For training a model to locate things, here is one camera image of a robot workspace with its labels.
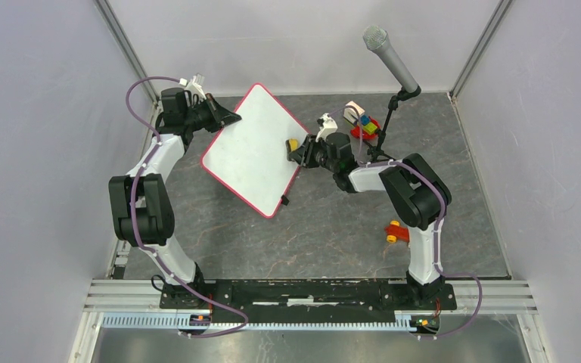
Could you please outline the pink framed whiteboard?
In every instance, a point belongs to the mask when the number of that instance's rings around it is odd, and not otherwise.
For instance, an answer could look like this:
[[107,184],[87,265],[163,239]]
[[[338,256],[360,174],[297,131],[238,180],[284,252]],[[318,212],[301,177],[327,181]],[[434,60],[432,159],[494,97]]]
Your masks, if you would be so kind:
[[302,141],[307,128],[262,84],[253,84],[235,108],[241,120],[219,131],[200,165],[261,216],[270,219],[299,166],[285,142]]

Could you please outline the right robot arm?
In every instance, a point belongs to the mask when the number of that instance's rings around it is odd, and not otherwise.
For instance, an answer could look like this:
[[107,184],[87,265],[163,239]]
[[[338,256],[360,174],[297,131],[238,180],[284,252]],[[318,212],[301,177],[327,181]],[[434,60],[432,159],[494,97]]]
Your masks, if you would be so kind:
[[287,159],[311,169],[332,173],[347,193],[384,191],[409,233],[410,262],[407,300],[425,309],[444,285],[440,263],[440,234],[451,195],[446,185],[419,154],[384,163],[358,163],[350,138],[341,132],[325,138],[308,135],[304,141],[285,142]]

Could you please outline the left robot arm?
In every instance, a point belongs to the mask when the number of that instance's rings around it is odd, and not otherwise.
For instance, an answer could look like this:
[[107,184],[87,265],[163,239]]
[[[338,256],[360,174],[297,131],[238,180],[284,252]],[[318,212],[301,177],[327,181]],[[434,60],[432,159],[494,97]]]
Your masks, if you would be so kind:
[[200,267],[176,240],[166,180],[195,132],[218,132],[241,116],[211,94],[196,95],[181,87],[162,91],[161,101],[150,150],[126,175],[109,181],[113,228],[120,240],[139,248],[159,268],[161,306],[194,309],[210,305],[212,295]]

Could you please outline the yellow bone-shaped eraser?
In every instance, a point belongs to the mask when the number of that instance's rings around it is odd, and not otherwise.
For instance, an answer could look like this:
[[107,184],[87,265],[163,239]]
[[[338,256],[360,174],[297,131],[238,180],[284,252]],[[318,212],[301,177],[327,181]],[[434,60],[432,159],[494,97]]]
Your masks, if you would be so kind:
[[288,153],[292,153],[299,148],[300,144],[297,139],[290,138],[286,140],[285,147]]

